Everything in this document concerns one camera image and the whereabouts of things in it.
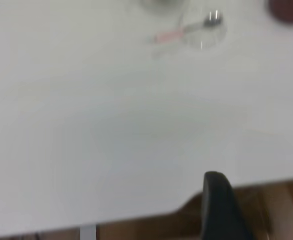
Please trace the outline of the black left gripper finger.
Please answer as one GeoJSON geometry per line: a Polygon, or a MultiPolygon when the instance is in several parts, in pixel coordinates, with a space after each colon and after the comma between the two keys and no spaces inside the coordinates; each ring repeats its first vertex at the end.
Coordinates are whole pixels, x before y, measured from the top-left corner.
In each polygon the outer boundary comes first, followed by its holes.
{"type": "Polygon", "coordinates": [[[202,193],[203,240],[254,240],[234,190],[220,172],[204,175],[202,193]]]}

